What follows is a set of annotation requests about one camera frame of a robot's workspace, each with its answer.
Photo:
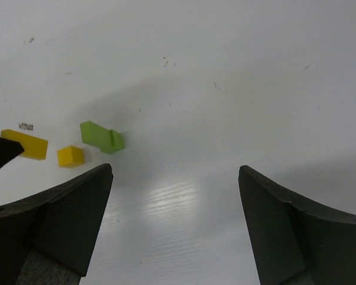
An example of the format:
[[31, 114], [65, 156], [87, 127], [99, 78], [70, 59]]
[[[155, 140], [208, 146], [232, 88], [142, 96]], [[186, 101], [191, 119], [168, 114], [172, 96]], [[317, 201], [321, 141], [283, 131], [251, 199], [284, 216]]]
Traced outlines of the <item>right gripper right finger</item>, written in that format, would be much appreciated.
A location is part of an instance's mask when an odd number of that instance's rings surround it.
[[356, 215], [249, 166], [239, 170], [239, 189], [261, 284], [356, 284]]

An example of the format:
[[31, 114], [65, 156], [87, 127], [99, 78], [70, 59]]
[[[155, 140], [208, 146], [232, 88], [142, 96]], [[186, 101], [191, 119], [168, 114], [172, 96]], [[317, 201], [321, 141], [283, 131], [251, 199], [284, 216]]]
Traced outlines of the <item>light green rectangular block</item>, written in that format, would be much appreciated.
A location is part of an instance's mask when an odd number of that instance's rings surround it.
[[86, 145], [104, 150], [110, 146], [110, 131], [92, 121], [80, 123], [81, 141]]

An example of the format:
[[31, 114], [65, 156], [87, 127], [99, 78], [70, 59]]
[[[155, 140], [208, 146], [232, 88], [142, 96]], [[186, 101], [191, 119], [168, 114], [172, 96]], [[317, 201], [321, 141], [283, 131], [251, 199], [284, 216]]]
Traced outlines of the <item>small green cube block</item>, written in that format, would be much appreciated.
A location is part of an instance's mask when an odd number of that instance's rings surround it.
[[109, 131], [109, 140], [102, 146], [100, 151], [106, 154], [113, 154], [125, 148], [125, 143], [120, 132], [113, 129]]

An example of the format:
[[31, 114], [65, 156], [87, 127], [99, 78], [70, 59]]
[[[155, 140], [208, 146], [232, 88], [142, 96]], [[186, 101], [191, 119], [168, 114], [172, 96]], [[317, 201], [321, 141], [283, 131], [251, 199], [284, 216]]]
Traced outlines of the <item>small yellow cube block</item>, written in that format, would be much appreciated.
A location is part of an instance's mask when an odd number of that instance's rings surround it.
[[69, 146], [57, 151], [58, 165], [63, 168], [75, 168], [85, 163], [83, 149]]

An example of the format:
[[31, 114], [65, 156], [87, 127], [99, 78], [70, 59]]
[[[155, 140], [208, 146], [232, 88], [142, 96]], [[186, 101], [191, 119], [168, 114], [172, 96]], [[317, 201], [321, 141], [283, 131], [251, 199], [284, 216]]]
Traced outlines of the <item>yellow rectangular block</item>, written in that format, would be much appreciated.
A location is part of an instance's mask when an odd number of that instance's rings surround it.
[[33, 160], [46, 159], [48, 140], [11, 129], [2, 130], [0, 137], [20, 143], [24, 149], [24, 152], [21, 154], [22, 157]]

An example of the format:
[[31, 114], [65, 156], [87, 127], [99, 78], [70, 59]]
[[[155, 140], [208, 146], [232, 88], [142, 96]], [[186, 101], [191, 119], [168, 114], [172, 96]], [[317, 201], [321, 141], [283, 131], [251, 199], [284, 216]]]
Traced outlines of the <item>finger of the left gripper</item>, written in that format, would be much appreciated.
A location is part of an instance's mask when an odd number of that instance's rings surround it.
[[0, 137], [0, 168], [24, 152], [20, 142]]

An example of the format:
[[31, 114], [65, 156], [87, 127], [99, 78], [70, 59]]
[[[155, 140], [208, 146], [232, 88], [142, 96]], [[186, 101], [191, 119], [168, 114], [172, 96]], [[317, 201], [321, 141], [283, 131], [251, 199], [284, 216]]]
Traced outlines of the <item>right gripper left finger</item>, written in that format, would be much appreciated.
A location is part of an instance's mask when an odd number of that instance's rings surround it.
[[101, 164], [0, 206], [0, 284], [79, 284], [87, 275], [112, 187]]

